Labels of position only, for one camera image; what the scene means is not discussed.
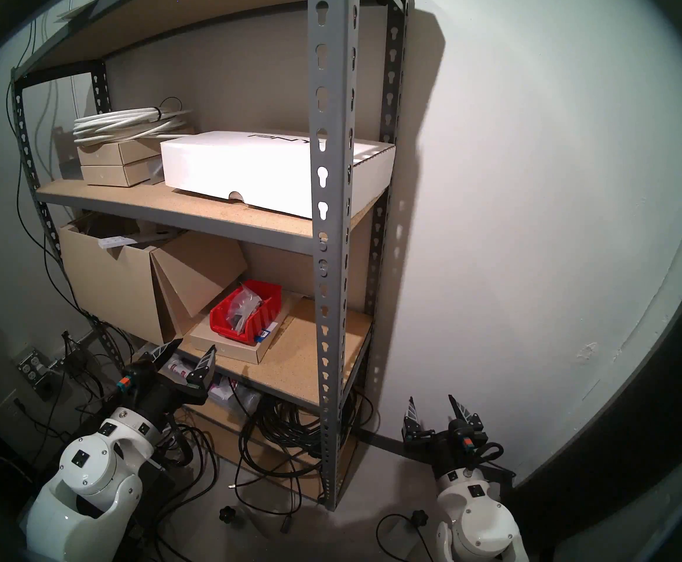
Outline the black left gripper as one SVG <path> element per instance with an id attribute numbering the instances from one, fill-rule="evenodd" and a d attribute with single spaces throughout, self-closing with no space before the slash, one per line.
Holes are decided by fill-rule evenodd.
<path id="1" fill-rule="evenodd" d="M 139 362 L 126 365 L 124 376 L 131 384 L 124 394 L 124 408 L 130 409 L 158 432 L 163 432 L 168 416 L 182 405 L 204 405 L 213 384 L 216 346 L 212 345 L 186 376 L 186 384 L 173 381 L 159 371 L 177 352 L 182 338 L 160 345 L 139 355 Z"/>

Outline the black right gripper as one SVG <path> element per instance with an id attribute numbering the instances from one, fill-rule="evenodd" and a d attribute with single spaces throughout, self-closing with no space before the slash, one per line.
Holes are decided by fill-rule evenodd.
<path id="1" fill-rule="evenodd" d="M 483 431 L 483 423 L 478 414 L 471 413 L 452 394 L 449 394 L 449 401 L 457 424 L 471 427 L 475 432 Z M 448 432 L 428 433 L 431 435 L 421 436 L 422 426 L 413 396 L 410 396 L 403 417 L 405 456 L 429 465 L 435 477 L 442 477 L 451 471 L 473 468 L 472 455 L 468 455 L 462 447 L 452 441 Z"/>

